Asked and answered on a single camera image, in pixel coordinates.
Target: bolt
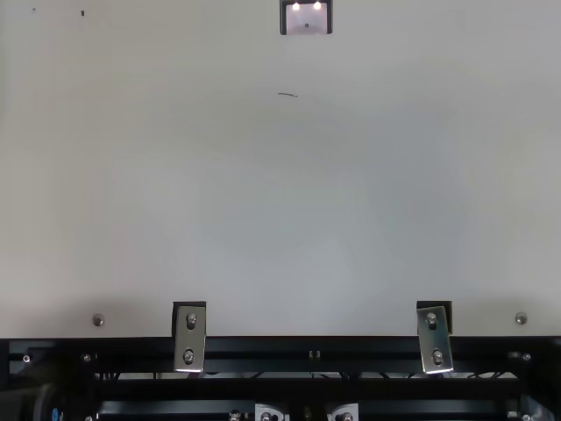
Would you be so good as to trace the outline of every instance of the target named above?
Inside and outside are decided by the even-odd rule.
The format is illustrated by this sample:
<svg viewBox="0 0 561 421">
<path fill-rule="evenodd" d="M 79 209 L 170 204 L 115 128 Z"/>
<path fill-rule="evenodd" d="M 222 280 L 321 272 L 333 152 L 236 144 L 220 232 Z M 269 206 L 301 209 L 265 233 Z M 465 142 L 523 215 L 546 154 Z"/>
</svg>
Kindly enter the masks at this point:
<svg viewBox="0 0 561 421">
<path fill-rule="evenodd" d="M 428 313 L 427 323 L 429 324 L 429 329 L 434 331 L 437 328 L 437 315 L 435 313 Z"/>
<path fill-rule="evenodd" d="M 193 364 L 193 361 L 195 360 L 195 353 L 193 353 L 192 349 L 185 350 L 185 353 L 183 353 L 183 360 L 185 361 L 185 364 L 187 364 L 188 366 Z"/>
<path fill-rule="evenodd" d="M 519 325 L 525 325 L 528 322 L 528 315 L 524 311 L 516 313 L 516 323 Z"/>
<path fill-rule="evenodd" d="M 196 325 L 196 314 L 189 313 L 187 315 L 187 328 L 192 331 Z"/>
<path fill-rule="evenodd" d="M 444 357 L 442 353 L 439 350 L 435 349 L 434 353 L 432 353 L 432 360 L 434 361 L 434 363 L 439 366 L 443 363 L 443 359 Z"/>
<path fill-rule="evenodd" d="M 91 323 L 93 323 L 97 327 L 101 327 L 105 323 L 105 317 L 103 316 L 103 314 L 94 314 L 94 316 L 91 318 Z"/>
</svg>

